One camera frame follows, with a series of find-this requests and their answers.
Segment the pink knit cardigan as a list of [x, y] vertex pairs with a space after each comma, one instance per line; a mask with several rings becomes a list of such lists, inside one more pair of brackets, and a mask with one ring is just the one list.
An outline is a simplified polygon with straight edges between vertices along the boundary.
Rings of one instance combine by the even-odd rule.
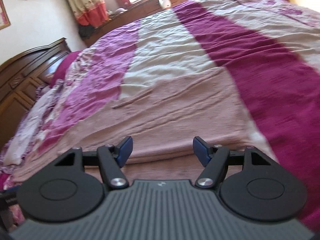
[[13, 180], [21, 183], [73, 146], [95, 150], [133, 138], [124, 167], [129, 179], [195, 178], [200, 162], [192, 142], [243, 148], [253, 145], [275, 158], [254, 124], [225, 67], [157, 81], [133, 97], [111, 101], [79, 121], [44, 153], [31, 152]]

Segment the dark clothes pile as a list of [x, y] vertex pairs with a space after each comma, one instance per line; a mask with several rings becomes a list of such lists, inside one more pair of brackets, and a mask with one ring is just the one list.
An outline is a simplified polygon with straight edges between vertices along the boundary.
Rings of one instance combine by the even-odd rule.
[[89, 38], [95, 32], [92, 25], [78, 25], [78, 33], [81, 39]]

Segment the lilac ruffled pillow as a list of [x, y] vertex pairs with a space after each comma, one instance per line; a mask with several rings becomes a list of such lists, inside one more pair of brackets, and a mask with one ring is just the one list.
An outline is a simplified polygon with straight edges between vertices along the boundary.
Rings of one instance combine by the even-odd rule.
[[18, 126], [16, 134], [9, 140], [1, 151], [1, 166], [20, 165], [22, 159], [30, 152], [35, 144], [35, 137], [44, 125], [45, 119], [56, 105], [63, 89], [61, 79], [52, 87], [40, 90], [40, 97], [35, 105], [25, 115]]

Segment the magenta pillow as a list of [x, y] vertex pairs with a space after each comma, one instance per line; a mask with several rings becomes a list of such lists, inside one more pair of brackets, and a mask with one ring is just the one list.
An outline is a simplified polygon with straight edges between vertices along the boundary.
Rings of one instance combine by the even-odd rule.
[[81, 53], [81, 50], [73, 51], [68, 54], [63, 61], [59, 64], [56, 71], [51, 78], [49, 88], [53, 88], [56, 85], [57, 80], [65, 80], [66, 73], [70, 65], [76, 60], [77, 56]]

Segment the magenta floral bed quilt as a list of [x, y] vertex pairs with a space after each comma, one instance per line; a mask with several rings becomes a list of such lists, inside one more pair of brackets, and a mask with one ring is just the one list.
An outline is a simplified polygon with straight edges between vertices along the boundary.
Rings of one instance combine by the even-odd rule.
[[319, 230], [319, 13], [285, 0], [188, 0], [105, 34], [68, 68], [21, 164], [1, 166], [1, 189], [18, 184], [14, 171], [31, 152], [107, 103], [216, 67], [231, 74], [272, 159], [306, 185], [299, 218]]

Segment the dark wooden headboard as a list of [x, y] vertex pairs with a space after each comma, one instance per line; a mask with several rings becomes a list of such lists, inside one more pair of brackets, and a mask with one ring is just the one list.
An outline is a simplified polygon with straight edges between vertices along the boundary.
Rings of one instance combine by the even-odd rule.
[[66, 38], [26, 50], [1, 65], [1, 147], [16, 133], [36, 101], [36, 90], [49, 85], [52, 74], [71, 53]]

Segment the red and cream curtain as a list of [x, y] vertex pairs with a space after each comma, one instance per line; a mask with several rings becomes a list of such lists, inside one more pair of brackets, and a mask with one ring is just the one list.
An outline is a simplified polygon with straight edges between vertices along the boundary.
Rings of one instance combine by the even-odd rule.
[[108, 20], [105, 0], [67, 0], [76, 21], [83, 26], [95, 28]]

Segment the framed wall picture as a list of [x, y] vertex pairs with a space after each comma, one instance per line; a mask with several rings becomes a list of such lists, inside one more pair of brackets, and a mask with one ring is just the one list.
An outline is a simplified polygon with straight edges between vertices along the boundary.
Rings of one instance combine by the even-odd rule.
[[10, 25], [11, 23], [8, 18], [3, 0], [0, 0], [0, 29], [2, 30]]

